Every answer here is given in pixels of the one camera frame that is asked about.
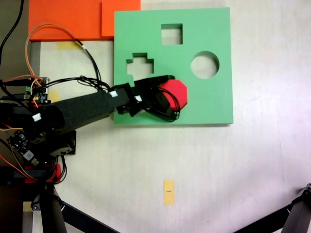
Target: black clamp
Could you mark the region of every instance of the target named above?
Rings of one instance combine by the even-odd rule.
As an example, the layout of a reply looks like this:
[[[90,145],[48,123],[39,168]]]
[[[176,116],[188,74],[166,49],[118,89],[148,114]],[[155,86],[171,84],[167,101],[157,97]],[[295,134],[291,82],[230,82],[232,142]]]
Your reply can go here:
[[[311,208],[311,183],[307,184],[307,186],[298,193],[297,197],[292,201],[292,205],[301,200],[305,201]]]
[[[62,206],[63,202],[60,199],[54,185],[49,185],[49,184],[47,184],[47,185],[49,187],[45,186],[44,189],[32,201],[30,207],[32,208],[33,211],[41,211],[40,201],[44,195],[52,195],[54,198],[56,198],[58,200],[59,205]]]

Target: metal stand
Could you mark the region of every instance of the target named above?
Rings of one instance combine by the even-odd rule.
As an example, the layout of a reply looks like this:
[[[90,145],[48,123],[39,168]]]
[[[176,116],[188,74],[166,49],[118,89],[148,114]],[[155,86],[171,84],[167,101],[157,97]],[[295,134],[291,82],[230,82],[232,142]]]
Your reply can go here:
[[[290,205],[254,222],[235,233],[307,233],[311,221],[311,183],[302,189]]]
[[[47,184],[31,205],[41,210],[44,233],[67,233],[65,222],[85,233],[119,233],[73,206],[62,202],[54,188]]]

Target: square hole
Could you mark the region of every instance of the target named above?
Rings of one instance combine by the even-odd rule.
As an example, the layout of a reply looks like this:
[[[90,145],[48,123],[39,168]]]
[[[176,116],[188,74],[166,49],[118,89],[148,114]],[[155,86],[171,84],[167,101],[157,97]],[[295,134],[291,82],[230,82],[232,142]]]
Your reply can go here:
[[[181,23],[161,25],[162,45],[182,45],[183,25]]]

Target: white label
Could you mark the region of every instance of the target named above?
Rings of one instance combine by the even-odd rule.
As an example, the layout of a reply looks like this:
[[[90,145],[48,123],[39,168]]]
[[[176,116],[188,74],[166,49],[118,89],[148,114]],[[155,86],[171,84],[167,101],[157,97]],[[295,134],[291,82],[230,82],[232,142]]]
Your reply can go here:
[[[41,114],[37,113],[36,115],[33,115],[33,119],[34,119],[35,122],[41,120],[42,119],[41,118]]]
[[[111,95],[111,97],[117,97],[118,96],[116,91],[111,91],[111,92],[109,92],[109,94]]]
[[[34,154],[30,150],[28,150],[23,156],[29,161],[34,157]]]

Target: yellow tape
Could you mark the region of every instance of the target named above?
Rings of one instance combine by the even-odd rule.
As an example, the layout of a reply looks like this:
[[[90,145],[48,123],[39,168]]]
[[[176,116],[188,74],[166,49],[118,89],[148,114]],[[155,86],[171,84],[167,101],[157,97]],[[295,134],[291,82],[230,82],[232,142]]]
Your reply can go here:
[[[174,201],[174,181],[164,180],[164,205],[173,205]]]
[[[49,100],[52,103],[60,101],[59,91],[49,90]]]
[[[81,46],[76,41],[57,41],[57,50],[81,50]]]

